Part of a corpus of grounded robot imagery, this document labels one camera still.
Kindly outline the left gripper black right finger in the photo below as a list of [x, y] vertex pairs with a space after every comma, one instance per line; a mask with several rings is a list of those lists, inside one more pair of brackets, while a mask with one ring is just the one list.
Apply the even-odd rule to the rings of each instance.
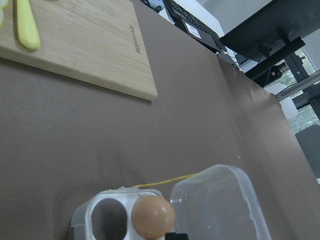
[[176, 239], [177, 240], [189, 240], [189, 236], [187, 233], [177, 233]]

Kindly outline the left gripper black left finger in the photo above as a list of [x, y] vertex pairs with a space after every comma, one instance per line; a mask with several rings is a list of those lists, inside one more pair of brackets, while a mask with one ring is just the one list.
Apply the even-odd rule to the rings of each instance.
[[176, 232], [167, 232], [165, 234], [165, 240], [177, 240], [177, 233]]

